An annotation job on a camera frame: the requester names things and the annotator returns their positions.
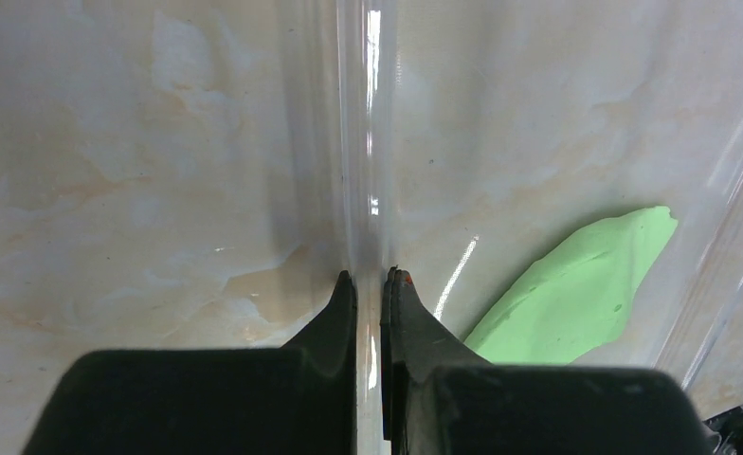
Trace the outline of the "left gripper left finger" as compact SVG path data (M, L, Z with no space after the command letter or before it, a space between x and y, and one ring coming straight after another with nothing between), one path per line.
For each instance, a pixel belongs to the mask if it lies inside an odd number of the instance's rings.
M104 350L62 376L27 454L353 454L357 302L348 272L279 348Z

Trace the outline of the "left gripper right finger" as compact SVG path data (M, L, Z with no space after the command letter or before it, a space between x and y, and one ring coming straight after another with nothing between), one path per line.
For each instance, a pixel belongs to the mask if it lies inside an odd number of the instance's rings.
M380 319L383 435L395 454L709 454L667 374L495 365L423 306L392 268Z

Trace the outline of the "green dough lump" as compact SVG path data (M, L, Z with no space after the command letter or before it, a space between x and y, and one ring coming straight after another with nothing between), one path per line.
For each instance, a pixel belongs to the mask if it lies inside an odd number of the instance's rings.
M618 339L677 226L656 206L577 229L529 266L465 345L496 364L565 365Z

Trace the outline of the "clear plastic tray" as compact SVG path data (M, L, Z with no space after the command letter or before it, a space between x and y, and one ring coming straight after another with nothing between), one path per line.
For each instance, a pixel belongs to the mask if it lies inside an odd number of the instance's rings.
M577 229L665 206L678 227L615 335L573 362L690 388L743 284L743 1L288 1L339 161L339 263L360 298L362 416L381 408L388 267L470 333Z

